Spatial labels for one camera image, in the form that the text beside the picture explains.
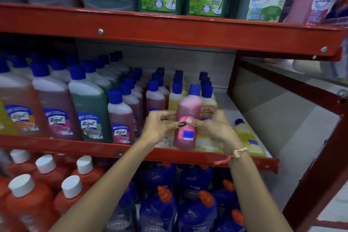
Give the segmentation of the person's right forearm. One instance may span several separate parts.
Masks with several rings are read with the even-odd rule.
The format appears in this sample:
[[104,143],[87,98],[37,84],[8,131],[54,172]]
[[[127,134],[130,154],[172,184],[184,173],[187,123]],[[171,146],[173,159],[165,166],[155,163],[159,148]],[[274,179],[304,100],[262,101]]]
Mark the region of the person's right forearm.
[[247,232],[294,232],[272,199],[247,151],[230,158],[228,165]]

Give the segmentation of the pink blue-capped cleaner bottle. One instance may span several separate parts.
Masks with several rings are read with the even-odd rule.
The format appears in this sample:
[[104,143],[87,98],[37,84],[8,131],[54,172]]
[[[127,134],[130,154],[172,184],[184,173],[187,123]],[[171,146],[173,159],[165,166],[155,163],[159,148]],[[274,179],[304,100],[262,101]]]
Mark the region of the pink blue-capped cleaner bottle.
[[[189,95],[180,101],[176,120],[178,122],[186,122],[187,119],[199,119],[202,107],[200,98],[201,86],[191,84],[189,87]],[[197,128],[186,124],[185,126],[175,129],[173,146],[181,150],[192,150],[195,148],[197,138]]]

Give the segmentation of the red metal shelf rack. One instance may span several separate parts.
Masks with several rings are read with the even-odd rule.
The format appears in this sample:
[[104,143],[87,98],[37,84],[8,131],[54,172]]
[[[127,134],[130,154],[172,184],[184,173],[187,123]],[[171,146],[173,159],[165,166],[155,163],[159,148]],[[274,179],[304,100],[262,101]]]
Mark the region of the red metal shelf rack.
[[145,75],[210,75],[218,105],[243,117],[271,158],[255,158],[295,232],[348,232],[348,85],[264,58],[335,65],[347,30],[196,16],[0,3],[0,44],[81,59],[122,50]]

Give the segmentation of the person's right hand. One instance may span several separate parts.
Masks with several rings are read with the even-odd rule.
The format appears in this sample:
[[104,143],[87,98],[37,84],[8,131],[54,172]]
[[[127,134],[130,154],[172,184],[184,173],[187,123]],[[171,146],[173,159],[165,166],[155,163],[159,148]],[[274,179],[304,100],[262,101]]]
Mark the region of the person's right hand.
[[207,120],[208,129],[204,129],[204,131],[217,141],[225,155],[231,154],[234,150],[244,148],[237,133],[229,124],[224,110],[214,106],[202,106],[200,118],[207,117],[212,119]]

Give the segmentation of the group of blue orange-capped bottles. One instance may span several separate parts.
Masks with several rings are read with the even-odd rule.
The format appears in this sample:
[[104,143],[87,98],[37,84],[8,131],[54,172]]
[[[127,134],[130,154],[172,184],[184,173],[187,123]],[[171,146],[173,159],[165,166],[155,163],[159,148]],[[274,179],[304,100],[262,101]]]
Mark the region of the group of blue orange-capped bottles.
[[227,168],[158,162],[135,174],[103,232],[247,232]]

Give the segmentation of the yellow lying cleaner bottle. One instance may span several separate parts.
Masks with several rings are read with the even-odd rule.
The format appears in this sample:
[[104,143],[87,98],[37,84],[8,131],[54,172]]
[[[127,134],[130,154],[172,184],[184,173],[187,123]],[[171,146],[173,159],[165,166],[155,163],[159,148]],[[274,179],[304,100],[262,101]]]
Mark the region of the yellow lying cleaner bottle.
[[255,134],[251,127],[244,122],[243,119],[235,120],[235,131],[244,144],[247,147],[248,152],[251,156],[266,158],[267,154],[260,146]]

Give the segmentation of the blurred pale containers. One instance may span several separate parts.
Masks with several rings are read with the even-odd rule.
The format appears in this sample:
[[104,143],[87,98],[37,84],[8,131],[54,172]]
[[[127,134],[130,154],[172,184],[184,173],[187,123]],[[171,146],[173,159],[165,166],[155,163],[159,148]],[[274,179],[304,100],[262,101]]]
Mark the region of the blurred pale containers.
[[308,76],[333,80],[348,80],[348,58],[338,62],[310,60],[275,60],[276,65]]

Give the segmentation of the person's left hand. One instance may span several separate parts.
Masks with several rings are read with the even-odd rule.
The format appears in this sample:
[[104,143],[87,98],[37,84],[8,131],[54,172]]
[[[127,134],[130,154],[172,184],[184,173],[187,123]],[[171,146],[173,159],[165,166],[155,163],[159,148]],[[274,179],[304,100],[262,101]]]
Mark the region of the person's left hand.
[[163,121],[176,121],[176,111],[150,111],[139,141],[155,147],[166,135],[174,129],[164,129]]

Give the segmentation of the dark purple packet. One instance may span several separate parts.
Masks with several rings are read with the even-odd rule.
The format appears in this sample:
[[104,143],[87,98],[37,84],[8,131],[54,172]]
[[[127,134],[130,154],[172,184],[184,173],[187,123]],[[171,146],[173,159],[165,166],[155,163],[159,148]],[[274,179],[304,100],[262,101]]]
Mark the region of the dark purple packet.
[[323,21],[323,25],[339,26],[348,29],[348,0],[336,0]]

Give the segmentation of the person's left forearm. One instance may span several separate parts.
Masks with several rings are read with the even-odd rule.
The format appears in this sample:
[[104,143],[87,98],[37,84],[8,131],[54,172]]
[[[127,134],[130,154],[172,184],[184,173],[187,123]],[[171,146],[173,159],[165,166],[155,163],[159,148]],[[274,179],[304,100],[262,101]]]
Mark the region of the person's left forearm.
[[142,135],[49,232],[101,232],[141,162],[162,139]]

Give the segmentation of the rows of blue-capped cleaner bottles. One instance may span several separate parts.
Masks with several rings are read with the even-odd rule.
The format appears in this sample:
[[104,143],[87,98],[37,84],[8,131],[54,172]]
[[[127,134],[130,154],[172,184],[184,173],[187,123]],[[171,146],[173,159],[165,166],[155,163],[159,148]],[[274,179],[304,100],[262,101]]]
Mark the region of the rows of blue-capped cleaner bottles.
[[67,84],[51,75],[46,63],[21,59],[32,80],[0,59],[0,101],[18,135],[0,134],[0,147],[38,152],[112,156],[111,124],[105,91],[91,82],[80,64],[68,67]]

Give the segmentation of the group of orange white-capped bottles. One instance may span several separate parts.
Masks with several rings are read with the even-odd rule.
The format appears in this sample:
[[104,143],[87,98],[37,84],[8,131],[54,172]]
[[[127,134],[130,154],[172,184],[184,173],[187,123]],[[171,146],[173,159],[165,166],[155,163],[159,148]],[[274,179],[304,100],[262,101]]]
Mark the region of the group of orange white-capped bottles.
[[104,175],[91,156],[14,149],[0,176],[0,232],[48,232]]

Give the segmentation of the pink thread wristband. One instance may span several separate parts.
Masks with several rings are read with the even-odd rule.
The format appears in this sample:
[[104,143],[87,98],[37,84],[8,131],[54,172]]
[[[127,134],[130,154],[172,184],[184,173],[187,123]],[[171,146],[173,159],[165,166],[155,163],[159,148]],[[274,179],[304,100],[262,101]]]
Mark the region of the pink thread wristband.
[[240,158],[240,154],[243,153],[243,152],[246,152],[246,151],[248,151],[247,147],[244,147],[244,148],[241,148],[241,149],[238,149],[238,150],[234,150],[231,154],[225,156],[225,159],[219,160],[219,161],[215,161],[214,162],[214,166],[219,166],[219,165],[222,165],[222,164],[226,164],[226,163],[228,163],[232,159],[238,159],[238,158]]

